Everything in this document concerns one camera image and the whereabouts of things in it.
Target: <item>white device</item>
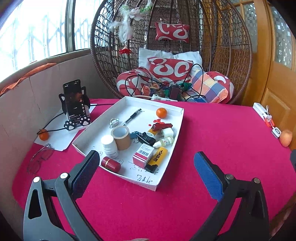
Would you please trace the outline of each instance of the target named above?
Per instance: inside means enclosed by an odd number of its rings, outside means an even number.
[[[177,100],[171,100],[170,98],[162,98],[162,97],[159,97],[158,95],[152,95],[151,100],[177,101]]]
[[[275,138],[279,138],[279,136],[281,135],[281,131],[279,128],[277,127],[273,127],[271,133],[274,135]]]
[[[270,122],[272,116],[268,113],[268,111],[259,103],[253,104],[253,109],[257,112],[257,114],[264,120],[266,119]]]

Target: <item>red pillow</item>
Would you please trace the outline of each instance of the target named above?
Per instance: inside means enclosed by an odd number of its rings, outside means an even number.
[[[155,22],[155,40],[182,40],[189,43],[189,25]]]
[[[228,103],[234,93],[234,85],[233,83],[231,83],[230,79],[228,77],[226,77],[223,74],[220,74],[216,71],[210,71],[207,73],[208,76],[210,76],[213,80],[217,81],[220,85],[222,85],[225,89],[227,89],[228,91],[228,95],[227,97],[222,100],[220,103],[222,104],[226,104]]]
[[[171,83],[173,81],[174,83],[179,84],[183,82],[193,66],[192,61],[172,58],[151,57],[148,58],[148,61],[151,74],[164,83]],[[189,82],[190,80],[191,76],[188,75],[186,82]]]
[[[139,67],[130,71],[121,73],[116,79],[116,86],[120,93],[125,96],[130,96],[133,93],[134,95],[142,95],[141,90],[145,85],[151,85],[150,79],[155,79],[151,73],[144,67]]]

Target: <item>orange cloth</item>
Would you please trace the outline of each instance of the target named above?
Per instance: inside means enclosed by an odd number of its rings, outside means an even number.
[[[5,88],[3,88],[3,90],[1,90],[1,92],[0,92],[0,95],[6,93],[9,90],[12,90],[14,87],[16,87],[19,83],[21,83],[26,78],[29,78],[32,75],[37,74],[45,69],[48,69],[49,67],[55,66],[55,65],[56,65],[56,63],[45,64],[45,65],[41,65],[41,66],[31,70],[30,72],[26,73],[23,77],[21,77],[17,82],[10,84],[10,85],[6,86]]]

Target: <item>feather dream catcher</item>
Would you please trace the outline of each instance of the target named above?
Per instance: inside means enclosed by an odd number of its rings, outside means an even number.
[[[114,31],[116,27],[118,27],[118,37],[120,42],[124,45],[123,49],[119,50],[119,54],[130,54],[131,50],[127,48],[128,40],[133,37],[133,28],[129,23],[129,19],[134,19],[135,21],[140,21],[144,19],[146,14],[148,14],[152,9],[152,2],[148,0],[147,5],[143,8],[133,8],[131,9],[127,2],[123,4],[119,11],[121,16],[123,17],[121,22],[112,22],[110,25],[110,31]]]

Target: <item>red flower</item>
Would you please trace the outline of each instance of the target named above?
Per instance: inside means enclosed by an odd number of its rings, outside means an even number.
[[[123,48],[123,49],[120,49],[119,50],[119,54],[130,54],[131,53],[131,50],[130,49],[127,49],[127,48]]]

